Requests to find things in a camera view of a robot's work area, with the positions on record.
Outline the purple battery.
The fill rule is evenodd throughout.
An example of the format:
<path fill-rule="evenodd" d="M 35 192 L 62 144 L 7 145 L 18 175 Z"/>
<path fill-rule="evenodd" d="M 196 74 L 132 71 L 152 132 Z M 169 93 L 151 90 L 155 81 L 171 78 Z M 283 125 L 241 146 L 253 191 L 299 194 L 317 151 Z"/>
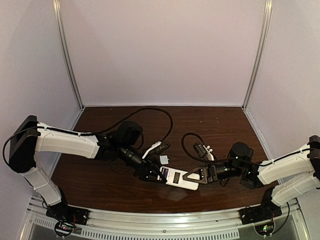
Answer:
<path fill-rule="evenodd" d="M 169 172 L 170 172 L 170 170 L 165 167 L 163 167 L 161 170 L 161 174 L 164 176 L 165 179 L 167 179 Z"/>

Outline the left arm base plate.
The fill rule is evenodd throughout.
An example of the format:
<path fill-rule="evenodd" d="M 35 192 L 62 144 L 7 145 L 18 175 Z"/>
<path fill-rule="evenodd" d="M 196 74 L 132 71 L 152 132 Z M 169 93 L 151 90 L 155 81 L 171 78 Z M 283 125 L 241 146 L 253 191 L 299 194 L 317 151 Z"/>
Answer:
<path fill-rule="evenodd" d="M 86 208 L 74 207 L 63 202 L 47 207 L 46 216 L 61 222 L 85 226 L 90 211 Z"/>

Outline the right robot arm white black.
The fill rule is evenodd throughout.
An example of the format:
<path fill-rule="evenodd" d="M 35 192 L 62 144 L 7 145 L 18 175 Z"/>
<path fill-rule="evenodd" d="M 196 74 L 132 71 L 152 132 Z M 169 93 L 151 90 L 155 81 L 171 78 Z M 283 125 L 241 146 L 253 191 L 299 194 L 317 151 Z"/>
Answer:
<path fill-rule="evenodd" d="M 313 135 L 307 144 L 276 159 L 252 162 L 254 150 L 243 142 L 232 145 L 225 160 L 216 160 L 209 146 L 194 144 L 194 150 L 204 165 L 185 173 L 188 182 L 209 184 L 240 177 L 240 184 L 248 189 L 258 189 L 279 179 L 289 181 L 268 188 L 261 203 L 239 210 L 243 223 L 252 223 L 278 217 L 281 207 L 290 200 L 320 187 L 320 137 Z"/>

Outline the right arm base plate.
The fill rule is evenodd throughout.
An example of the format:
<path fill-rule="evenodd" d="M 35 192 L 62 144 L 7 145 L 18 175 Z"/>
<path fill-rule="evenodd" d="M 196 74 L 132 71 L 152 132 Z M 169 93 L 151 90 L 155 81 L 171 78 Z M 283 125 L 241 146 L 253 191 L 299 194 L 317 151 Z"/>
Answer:
<path fill-rule="evenodd" d="M 282 215 L 280 206 L 273 203 L 260 204 L 257 206 L 247 206 L 238 211 L 243 225 L 271 220 Z"/>

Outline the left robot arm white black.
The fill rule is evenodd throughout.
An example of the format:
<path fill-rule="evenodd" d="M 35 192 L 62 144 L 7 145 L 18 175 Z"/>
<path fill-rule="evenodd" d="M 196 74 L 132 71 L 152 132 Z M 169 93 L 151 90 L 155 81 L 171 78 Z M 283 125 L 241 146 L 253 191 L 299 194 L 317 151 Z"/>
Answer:
<path fill-rule="evenodd" d="M 121 159 L 141 181 L 165 184 L 160 162 L 133 147 L 142 135 L 142 127 L 134 121 L 124 121 L 117 130 L 104 134 L 55 128 L 29 115 L 5 142 L 10 148 L 9 156 L 3 160 L 40 194 L 53 216 L 64 220 L 71 215 L 66 197 L 41 168 L 35 154 L 54 152 L 95 160 Z"/>

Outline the white battery cover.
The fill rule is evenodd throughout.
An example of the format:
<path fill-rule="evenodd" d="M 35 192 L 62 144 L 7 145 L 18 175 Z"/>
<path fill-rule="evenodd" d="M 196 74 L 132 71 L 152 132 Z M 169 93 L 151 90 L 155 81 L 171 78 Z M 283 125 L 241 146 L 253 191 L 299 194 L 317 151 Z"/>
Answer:
<path fill-rule="evenodd" d="M 168 165 L 169 164 L 169 157 L 167 155 L 160 155 L 159 161 L 161 165 Z"/>

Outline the white remote control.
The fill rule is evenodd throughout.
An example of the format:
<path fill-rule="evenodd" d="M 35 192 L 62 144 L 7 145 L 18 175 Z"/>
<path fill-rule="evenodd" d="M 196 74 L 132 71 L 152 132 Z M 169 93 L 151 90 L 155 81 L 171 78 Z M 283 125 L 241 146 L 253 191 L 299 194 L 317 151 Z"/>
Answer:
<path fill-rule="evenodd" d="M 199 183 L 188 181 L 188 180 L 183 180 L 183 175 L 185 173 L 187 173 L 187 171 L 162 166 L 160 168 L 161 173 L 162 173 L 162 168 L 169 169 L 169 174 L 167 176 L 167 179 L 165 179 L 166 185 L 172 186 L 172 187 L 177 187 L 177 188 L 182 188 L 182 189 L 187 189 L 187 190 L 192 190 L 192 191 L 196 191 L 198 189 Z"/>

